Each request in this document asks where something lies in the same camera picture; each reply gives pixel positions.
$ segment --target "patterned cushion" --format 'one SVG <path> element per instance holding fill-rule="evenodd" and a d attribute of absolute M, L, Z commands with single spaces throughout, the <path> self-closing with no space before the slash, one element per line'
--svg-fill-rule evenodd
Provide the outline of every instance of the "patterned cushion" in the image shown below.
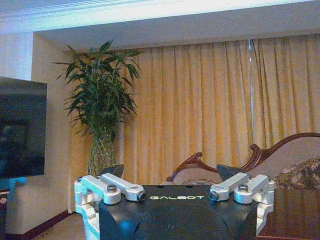
<path fill-rule="evenodd" d="M 320 157 L 289 167 L 273 179 L 275 188 L 320 190 Z"/>
<path fill-rule="evenodd" d="M 214 182 L 213 180 L 210 180 L 210 179 L 205 179 L 201 177 L 192 177 L 183 181 L 181 185 L 212 185 L 217 183 L 218 182 Z"/>

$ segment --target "wooden table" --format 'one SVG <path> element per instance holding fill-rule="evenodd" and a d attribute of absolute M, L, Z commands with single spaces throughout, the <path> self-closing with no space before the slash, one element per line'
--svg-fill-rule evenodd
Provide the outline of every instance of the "wooden table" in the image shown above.
<path fill-rule="evenodd" d="M 276 189 L 257 240 L 320 240 L 320 190 Z"/>

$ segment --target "wooden baseboard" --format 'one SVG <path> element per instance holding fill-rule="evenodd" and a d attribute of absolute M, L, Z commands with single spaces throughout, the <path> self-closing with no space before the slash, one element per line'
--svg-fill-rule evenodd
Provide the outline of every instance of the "wooden baseboard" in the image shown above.
<path fill-rule="evenodd" d="M 24 234 L 9 234 L 7 233 L 5 235 L 5 240 L 30 240 L 37 236 L 40 233 L 43 233 L 48 228 L 51 228 L 53 225 L 57 224 L 58 222 L 62 221 L 66 217 L 68 217 L 70 214 L 67 210 L 59 213 L 57 216 L 54 216 L 53 218 L 49 219 L 48 221 L 45 221 L 44 223 L 41 223 L 40 225 L 32 228 L 31 230 L 25 232 Z"/>

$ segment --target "tv stand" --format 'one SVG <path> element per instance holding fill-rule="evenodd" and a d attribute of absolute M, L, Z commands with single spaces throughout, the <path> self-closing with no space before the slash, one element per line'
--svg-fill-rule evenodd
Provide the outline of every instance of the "tv stand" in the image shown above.
<path fill-rule="evenodd" d="M 10 188 L 0 189 L 0 240 L 5 239 L 8 193 Z"/>

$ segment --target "floor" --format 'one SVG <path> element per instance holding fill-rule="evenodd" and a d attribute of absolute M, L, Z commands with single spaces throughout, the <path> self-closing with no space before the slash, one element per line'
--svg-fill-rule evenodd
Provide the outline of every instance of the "floor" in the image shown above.
<path fill-rule="evenodd" d="M 86 240 L 82 216 L 71 214 L 32 240 Z"/>

